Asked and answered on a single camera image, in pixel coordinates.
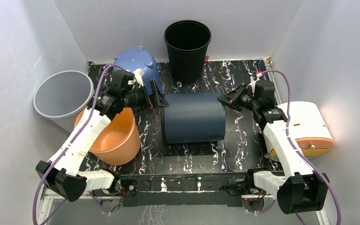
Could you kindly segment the black ribbed plastic bucket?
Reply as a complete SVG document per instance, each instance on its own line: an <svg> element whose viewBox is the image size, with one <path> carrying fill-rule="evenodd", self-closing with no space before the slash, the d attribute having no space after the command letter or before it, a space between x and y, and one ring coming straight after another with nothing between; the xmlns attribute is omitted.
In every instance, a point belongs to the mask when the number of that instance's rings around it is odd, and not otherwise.
<svg viewBox="0 0 360 225"><path fill-rule="evenodd" d="M211 42L210 29L194 20L177 21L165 29L164 42L173 79L181 83L199 80Z"/></svg>

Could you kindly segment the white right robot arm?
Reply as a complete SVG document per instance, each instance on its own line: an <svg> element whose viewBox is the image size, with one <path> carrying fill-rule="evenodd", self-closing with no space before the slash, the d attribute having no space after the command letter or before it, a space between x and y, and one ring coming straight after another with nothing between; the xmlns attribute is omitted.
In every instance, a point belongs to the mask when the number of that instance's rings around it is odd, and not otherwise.
<svg viewBox="0 0 360 225"><path fill-rule="evenodd" d="M275 106L273 82L259 80L251 85L241 84L233 91L217 97L225 106L238 112L250 110L262 128L267 147L272 147L282 165L284 176L276 176L264 169L249 169L241 185L251 194L264 190L278 202L285 214L319 211L328 192L326 175L320 175L301 156L301 149L286 125L290 115Z"/></svg>

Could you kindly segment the light blue plastic bucket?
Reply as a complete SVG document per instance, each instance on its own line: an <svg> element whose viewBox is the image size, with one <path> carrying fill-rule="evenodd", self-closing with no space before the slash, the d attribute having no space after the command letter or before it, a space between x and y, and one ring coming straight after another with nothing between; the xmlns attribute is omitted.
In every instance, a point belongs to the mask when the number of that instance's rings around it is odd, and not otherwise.
<svg viewBox="0 0 360 225"><path fill-rule="evenodd" d="M128 49L115 54L114 64L132 72L137 69L142 69L144 71L142 80L146 86L147 93L152 93L150 80L155 80L159 91L164 94L157 62L153 55L145 50L143 46L140 45L136 48Z"/></svg>

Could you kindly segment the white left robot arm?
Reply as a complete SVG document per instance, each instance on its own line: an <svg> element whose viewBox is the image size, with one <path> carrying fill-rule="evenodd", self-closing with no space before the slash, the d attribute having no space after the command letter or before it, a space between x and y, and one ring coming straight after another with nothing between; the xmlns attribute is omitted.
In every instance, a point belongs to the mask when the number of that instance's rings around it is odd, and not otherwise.
<svg viewBox="0 0 360 225"><path fill-rule="evenodd" d="M110 195L118 194L121 182L114 172L107 169L82 172L80 166L98 136L126 106L147 109L169 106L155 80L150 80L150 87L151 94L148 94L146 87L138 83L111 83L107 92L97 92L61 148L48 161L38 162L40 184L69 202L78 200L85 192L99 189Z"/></svg>

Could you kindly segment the dark navy plastic bucket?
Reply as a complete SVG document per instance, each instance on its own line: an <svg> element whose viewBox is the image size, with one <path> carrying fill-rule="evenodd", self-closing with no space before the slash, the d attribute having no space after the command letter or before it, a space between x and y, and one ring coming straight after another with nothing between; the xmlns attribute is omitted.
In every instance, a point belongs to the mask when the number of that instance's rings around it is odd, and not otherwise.
<svg viewBox="0 0 360 225"><path fill-rule="evenodd" d="M217 142L225 138L225 106L217 100L221 93L178 93L165 95L162 138L166 144Z"/></svg>

